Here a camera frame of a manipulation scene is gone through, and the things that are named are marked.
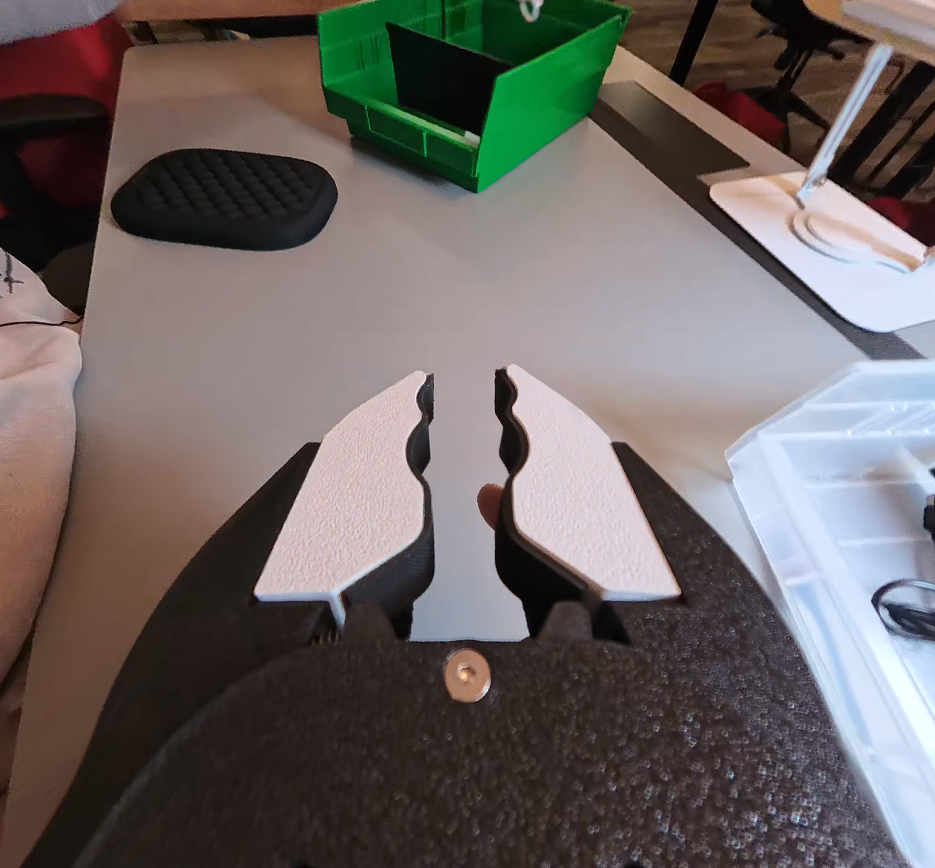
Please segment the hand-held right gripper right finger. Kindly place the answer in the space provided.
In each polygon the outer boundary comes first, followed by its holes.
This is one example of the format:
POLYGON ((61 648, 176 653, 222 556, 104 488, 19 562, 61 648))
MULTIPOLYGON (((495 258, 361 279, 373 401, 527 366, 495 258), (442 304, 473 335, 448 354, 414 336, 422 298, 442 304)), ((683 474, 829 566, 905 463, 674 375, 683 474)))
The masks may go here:
POLYGON ((682 590, 613 441, 515 364, 496 371, 507 541, 587 602, 665 602, 682 590))

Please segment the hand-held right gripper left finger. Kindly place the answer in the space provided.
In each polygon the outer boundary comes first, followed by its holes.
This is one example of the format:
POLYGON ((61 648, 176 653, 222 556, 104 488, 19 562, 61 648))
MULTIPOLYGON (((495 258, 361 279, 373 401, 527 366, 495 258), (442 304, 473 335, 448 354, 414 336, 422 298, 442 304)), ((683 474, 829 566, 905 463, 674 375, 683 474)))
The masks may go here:
POLYGON ((433 401, 433 376, 414 371, 324 436, 254 586, 259 602, 325 604, 344 628, 355 604, 391 615, 426 591, 433 401))

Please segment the clear plastic bin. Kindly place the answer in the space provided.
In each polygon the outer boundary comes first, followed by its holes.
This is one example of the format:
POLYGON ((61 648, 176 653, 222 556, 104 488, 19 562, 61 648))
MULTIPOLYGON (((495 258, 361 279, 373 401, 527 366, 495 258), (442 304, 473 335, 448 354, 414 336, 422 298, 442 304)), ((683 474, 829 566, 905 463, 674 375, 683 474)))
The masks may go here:
POLYGON ((726 458, 882 820, 913 866, 933 866, 933 361, 857 363, 726 458))

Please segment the person's white hoodie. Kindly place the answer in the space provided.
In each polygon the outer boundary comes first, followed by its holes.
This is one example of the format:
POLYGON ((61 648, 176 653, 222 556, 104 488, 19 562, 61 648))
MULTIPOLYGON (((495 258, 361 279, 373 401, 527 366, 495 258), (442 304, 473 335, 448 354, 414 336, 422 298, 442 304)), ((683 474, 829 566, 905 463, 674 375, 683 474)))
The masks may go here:
POLYGON ((1 255, 1 679, 33 627, 53 567, 76 446, 80 322, 1 255))

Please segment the black wrist rest pad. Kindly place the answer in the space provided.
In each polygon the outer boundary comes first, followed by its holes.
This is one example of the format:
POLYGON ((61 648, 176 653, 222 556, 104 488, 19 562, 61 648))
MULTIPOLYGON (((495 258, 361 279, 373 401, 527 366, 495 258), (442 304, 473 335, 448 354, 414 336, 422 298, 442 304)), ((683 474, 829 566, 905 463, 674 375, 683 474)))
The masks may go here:
POLYGON ((142 239, 276 253, 315 239, 337 198, 334 178, 316 163, 187 148, 147 161, 111 197, 111 216, 142 239))

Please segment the white stand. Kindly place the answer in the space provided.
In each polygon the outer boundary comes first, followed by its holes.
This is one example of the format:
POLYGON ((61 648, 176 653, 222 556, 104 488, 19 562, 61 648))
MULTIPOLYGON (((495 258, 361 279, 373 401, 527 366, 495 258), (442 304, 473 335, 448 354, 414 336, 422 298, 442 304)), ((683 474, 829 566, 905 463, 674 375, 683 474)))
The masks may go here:
POLYGON ((828 178, 894 48, 875 43, 805 172, 719 182, 710 198, 830 309, 892 333, 934 320, 933 249, 828 178))

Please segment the green plastic bin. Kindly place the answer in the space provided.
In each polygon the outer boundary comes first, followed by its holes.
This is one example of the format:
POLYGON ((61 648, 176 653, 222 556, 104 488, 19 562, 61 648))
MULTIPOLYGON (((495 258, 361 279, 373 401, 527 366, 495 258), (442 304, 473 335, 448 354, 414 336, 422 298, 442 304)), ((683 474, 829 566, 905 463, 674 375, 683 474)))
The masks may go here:
POLYGON ((588 116, 633 10, 601 0, 544 0, 524 20, 516 0, 367 0, 319 16, 321 87, 355 137, 479 193, 588 116), (402 109, 385 24, 494 56, 480 137, 402 109))

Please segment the black divider card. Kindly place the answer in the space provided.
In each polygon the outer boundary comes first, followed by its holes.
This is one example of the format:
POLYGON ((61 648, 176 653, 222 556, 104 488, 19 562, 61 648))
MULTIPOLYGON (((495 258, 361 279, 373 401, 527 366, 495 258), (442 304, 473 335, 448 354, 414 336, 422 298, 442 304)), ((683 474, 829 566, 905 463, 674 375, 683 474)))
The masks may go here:
POLYGON ((442 126, 480 137, 497 78, 512 65, 387 22, 398 105, 442 126))

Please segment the black office chair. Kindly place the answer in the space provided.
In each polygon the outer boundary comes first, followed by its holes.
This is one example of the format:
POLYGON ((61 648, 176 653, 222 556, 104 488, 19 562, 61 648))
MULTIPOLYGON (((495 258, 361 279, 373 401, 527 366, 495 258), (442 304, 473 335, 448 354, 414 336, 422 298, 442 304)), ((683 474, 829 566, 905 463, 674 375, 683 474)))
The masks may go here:
POLYGON ((768 26, 757 38, 777 37, 785 48, 773 67, 781 73, 772 86, 758 86, 748 91, 761 107, 788 127, 790 114, 796 114, 810 124, 829 129, 829 123, 795 92, 795 86, 813 56, 829 56, 841 61, 847 51, 841 46, 861 45, 865 38, 820 19, 805 5, 804 0, 751 0, 754 11, 768 26))

